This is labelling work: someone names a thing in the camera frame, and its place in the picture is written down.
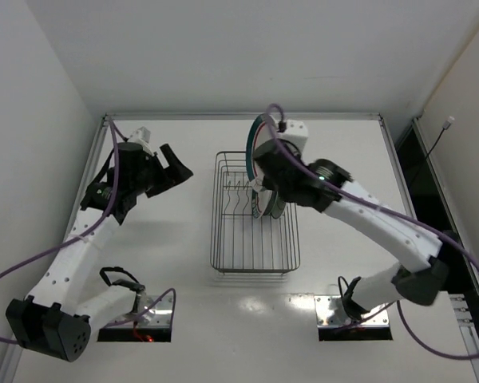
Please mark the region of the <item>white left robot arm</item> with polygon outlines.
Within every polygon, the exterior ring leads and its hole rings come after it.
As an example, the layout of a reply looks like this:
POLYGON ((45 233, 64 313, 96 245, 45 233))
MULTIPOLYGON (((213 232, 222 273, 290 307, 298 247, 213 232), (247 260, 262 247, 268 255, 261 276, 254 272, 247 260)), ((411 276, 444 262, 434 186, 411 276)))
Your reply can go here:
POLYGON ((20 347, 72 362, 101 329, 144 314, 145 287, 134 278, 107 280, 104 292, 85 302, 79 298, 105 244, 138 197, 151 198, 192 177, 168 144, 160 151, 166 164, 140 141, 119 143, 110 152, 85 190, 69 245, 57 253, 38 284, 6 309, 20 347))

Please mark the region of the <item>green red ring plate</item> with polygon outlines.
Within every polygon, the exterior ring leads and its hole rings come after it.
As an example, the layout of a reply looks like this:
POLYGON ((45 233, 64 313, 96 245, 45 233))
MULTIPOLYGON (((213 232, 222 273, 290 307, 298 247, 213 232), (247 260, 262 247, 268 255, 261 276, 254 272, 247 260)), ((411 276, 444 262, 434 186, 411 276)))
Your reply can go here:
POLYGON ((262 155, 276 150, 276 144, 272 141, 271 130, 267 126, 268 120, 275 124, 273 117, 266 113, 257 116, 247 135, 245 149, 247 177, 256 192, 264 192, 266 188, 263 186, 263 170, 254 160, 255 150, 261 148, 260 153, 262 155))
POLYGON ((251 214, 254 219, 270 215, 275 207, 277 193, 275 191, 251 191, 251 214))

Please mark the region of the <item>blue floral green plate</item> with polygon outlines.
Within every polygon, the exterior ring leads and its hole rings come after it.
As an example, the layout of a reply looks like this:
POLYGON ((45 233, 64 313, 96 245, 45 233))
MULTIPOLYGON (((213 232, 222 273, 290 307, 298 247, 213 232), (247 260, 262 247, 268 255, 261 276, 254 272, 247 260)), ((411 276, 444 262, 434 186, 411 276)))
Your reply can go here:
POLYGON ((280 196, 277 196, 271 209, 270 216, 273 219, 279 219, 285 212, 286 206, 287 203, 280 196))

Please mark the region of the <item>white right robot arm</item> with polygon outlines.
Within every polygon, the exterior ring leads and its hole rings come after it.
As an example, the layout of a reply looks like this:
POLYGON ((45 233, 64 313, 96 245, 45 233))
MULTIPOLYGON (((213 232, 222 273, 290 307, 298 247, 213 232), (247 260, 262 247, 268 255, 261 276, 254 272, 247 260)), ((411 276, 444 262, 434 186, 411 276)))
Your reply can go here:
POLYGON ((255 149, 253 160, 263 173, 265 188, 278 192, 288 203, 310 207, 344 222, 396 258, 390 268, 350 282, 341 298, 348 317, 358 321, 377 306, 400 300, 433 305, 449 273, 438 258, 442 242, 435 234, 326 187, 329 182, 360 199, 376 202, 349 172, 329 160, 304 164, 298 156, 286 157, 273 140, 255 149))

